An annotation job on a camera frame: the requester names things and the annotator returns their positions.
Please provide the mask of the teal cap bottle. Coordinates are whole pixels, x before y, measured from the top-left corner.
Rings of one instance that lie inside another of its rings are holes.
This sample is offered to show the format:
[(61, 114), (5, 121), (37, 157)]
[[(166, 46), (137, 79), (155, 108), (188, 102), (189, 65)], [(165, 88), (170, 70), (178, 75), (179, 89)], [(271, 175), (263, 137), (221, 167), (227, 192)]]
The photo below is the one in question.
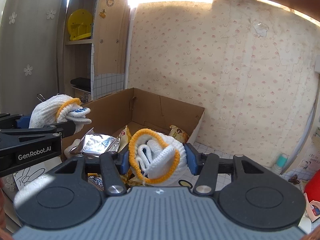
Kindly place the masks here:
[(277, 161), (271, 167), (271, 171), (274, 174), (280, 175), (287, 160), (288, 160), (287, 154), (284, 154), (284, 153), (280, 154), (277, 158)]

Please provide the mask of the croissant snack packet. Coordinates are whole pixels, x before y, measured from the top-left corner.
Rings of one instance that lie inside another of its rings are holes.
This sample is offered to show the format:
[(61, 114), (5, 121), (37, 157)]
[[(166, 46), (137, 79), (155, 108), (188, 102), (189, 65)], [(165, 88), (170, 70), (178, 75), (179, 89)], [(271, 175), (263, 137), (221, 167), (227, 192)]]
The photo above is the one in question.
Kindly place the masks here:
[(169, 136), (173, 137), (175, 140), (185, 144), (189, 140), (189, 135), (181, 128), (176, 125), (170, 125)]

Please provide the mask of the black case on shelf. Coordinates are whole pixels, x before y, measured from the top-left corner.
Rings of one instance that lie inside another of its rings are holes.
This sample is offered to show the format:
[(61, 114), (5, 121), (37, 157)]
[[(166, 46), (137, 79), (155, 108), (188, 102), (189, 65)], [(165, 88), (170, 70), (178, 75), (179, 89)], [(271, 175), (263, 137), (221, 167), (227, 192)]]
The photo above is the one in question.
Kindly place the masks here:
[(91, 81), (88, 78), (77, 77), (75, 79), (72, 79), (70, 81), (70, 84), (78, 87), (89, 88), (91, 86)]

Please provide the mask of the wooden small box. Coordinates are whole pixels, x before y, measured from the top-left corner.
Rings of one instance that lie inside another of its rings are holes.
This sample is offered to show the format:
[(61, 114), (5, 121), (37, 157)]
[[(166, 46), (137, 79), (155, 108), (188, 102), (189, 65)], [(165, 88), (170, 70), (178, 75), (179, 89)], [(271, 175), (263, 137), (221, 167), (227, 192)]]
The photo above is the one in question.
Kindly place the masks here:
[(73, 92), (74, 92), (74, 97), (79, 98), (82, 104), (86, 104), (92, 100), (91, 93), (88, 91), (73, 87)]

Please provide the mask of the metal clips pile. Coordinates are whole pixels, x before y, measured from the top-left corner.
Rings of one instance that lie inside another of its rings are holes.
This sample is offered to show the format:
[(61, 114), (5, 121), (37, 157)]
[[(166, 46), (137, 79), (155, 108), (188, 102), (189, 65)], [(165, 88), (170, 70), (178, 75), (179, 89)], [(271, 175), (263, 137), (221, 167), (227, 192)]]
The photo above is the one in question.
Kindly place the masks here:
[(45, 102), (46, 101), (46, 98), (41, 94), (41, 93), (38, 93), (36, 95), (36, 98), (40, 101), (40, 102)]

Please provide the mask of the yellow plastic reel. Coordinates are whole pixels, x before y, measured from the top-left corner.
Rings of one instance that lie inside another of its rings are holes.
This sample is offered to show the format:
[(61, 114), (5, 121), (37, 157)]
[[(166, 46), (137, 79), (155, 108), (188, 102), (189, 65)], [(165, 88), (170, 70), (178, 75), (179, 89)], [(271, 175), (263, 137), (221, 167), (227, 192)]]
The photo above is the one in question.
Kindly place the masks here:
[(93, 16), (86, 9), (78, 9), (70, 14), (67, 30), (70, 41), (90, 38), (92, 35)]

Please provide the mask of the white glove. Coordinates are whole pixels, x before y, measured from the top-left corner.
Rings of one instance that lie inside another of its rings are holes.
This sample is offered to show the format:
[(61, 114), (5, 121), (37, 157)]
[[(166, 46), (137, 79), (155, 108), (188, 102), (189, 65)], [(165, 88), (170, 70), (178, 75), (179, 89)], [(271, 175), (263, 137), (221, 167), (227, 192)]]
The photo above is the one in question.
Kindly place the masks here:
[(75, 139), (73, 143), (64, 150), (64, 155), (67, 159), (71, 158), (77, 153), (76, 149), (78, 148), (80, 142), (80, 139)]
[(74, 133), (78, 133), (85, 125), (92, 123), (92, 120), (86, 117), (90, 112), (89, 108), (81, 106), (79, 98), (66, 94), (55, 95), (34, 108), (29, 128), (42, 128), (46, 125), (72, 121), (75, 124)]
[(129, 163), (143, 185), (169, 186), (185, 173), (187, 154), (175, 138), (144, 128), (129, 142)]

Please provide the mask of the red cylinder object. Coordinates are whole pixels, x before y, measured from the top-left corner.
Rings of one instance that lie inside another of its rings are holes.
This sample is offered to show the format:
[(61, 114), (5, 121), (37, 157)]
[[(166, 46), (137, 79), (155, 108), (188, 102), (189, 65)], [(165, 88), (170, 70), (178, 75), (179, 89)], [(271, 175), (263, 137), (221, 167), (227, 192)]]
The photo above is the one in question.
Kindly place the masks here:
[(320, 201), (320, 170), (308, 181), (304, 188), (304, 193), (307, 194), (309, 202)]

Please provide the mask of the cardboard shoe box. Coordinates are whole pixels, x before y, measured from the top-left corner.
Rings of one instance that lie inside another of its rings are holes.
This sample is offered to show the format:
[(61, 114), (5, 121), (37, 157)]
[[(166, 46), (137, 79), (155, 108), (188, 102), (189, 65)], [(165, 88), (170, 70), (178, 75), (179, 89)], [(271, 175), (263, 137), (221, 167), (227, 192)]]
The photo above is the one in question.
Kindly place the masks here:
[(95, 133), (118, 135), (129, 124), (131, 134), (141, 128), (168, 134), (169, 125), (182, 128), (191, 135), (193, 144), (200, 129), (204, 108), (138, 88), (122, 90), (84, 105), (92, 123), (73, 136), (62, 139), (62, 150), (75, 139), (81, 139), (91, 128)]

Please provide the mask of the silver foil packet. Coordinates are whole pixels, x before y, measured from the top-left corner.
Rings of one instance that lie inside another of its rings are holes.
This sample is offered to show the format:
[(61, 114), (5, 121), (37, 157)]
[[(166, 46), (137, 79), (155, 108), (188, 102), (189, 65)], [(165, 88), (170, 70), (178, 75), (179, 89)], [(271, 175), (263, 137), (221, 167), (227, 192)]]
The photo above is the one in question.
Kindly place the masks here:
[(91, 158), (99, 158), (106, 152), (117, 152), (117, 138), (111, 135), (95, 133), (90, 129), (81, 139), (77, 154), (83, 154)]

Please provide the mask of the yellow snack bag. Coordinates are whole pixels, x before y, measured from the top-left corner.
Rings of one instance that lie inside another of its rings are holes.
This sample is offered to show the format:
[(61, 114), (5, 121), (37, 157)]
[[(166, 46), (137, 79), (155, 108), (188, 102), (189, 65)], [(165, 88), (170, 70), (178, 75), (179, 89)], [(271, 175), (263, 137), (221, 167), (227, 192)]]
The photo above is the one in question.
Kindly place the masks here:
[(104, 178), (106, 178), (108, 183), (121, 181), (120, 184), (124, 185), (127, 191), (134, 186), (143, 186), (142, 181), (132, 172), (130, 168), (125, 174), (120, 174), (118, 171), (108, 172), (104, 176), (99, 173), (87, 174), (87, 182), (95, 186), (99, 191), (104, 191)]

